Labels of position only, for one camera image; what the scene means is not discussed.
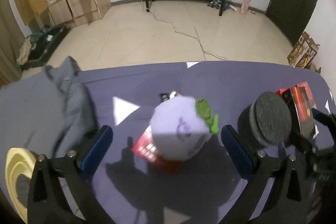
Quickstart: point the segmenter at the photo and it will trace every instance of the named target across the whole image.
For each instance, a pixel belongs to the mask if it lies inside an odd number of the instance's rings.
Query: beige tile floor
[[[48,64],[58,67],[68,55],[82,70],[218,60],[208,54],[204,58],[193,37],[204,51],[228,60],[288,64],[292,46],[264,15],[227,10],[219,17],[205,3],[183,1],[156,1],[151,11],[155,17],[144,3],[111,7],[103,19],[72,29]],[[25,71],[23,77],[39,71]]]

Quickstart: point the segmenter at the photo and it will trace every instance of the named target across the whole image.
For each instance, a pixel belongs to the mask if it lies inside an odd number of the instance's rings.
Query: beige curtain
[[[9,1],[0,0],[0,83],[21,79],[21,69],[16,59],[24,40]]]

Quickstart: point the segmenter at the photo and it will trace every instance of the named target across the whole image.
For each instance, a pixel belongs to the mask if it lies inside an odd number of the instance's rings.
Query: metal bolt
[[[76,156],[76,151],[75,150],[71,150],[67,153],[68,157],[72,158],[74,156]]]
[[[263,150],[259,150],[259,151],[257,152],[257,155],[258,155],[260,158],[263,158],[263,157],[266,156],[266,153],[265,153],[265,151],[263,151]]]
[[[295,161],[296,160],[296,157],[294,155],[289,155],[288,158],[291,160],[291,161]]]
[[[38,161],[44,161],[44,159],[45,159],[45,155],[39,155],[37,158]]]

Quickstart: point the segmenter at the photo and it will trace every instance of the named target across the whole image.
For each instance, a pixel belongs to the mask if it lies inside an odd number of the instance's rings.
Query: gray cloth
[[[59,68],[45,66],[41,73],[0,90],[0,187],[7,199],[4,176],[10,148],[62,157],[97,129],[94,108],[78,71],[68,57]]]

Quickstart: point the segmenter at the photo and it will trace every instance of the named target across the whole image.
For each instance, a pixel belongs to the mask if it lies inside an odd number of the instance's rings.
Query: table top
[[[336,112],[330,90],[319,74],[270,63],[152,64],[83,71],[79,77],[93,99],[99,125],[109,125],[114,131],[114,140],[93,177],[92,189],[117,224],[217,224],[247,184],[239,177],[220,136],[213,136],[175,175],[158,172],[131,152],[160,103],[159,93],[175,90],[205,98],[213,113],[219,114],[219,128],[231,124],[236,130],[240,113],[262,92],[303,81],[308,82],[319,110],[326,112],[328,101],[330,111]],[[332,146],[328,129],[319,123],[317,126],[317,146]],[[265,151],[275,157],[284,152],[278,147]],[[285,153],[295,153],[295,149],[286,148]],[[263,209],[272,183],[269,180],[253,217]]]

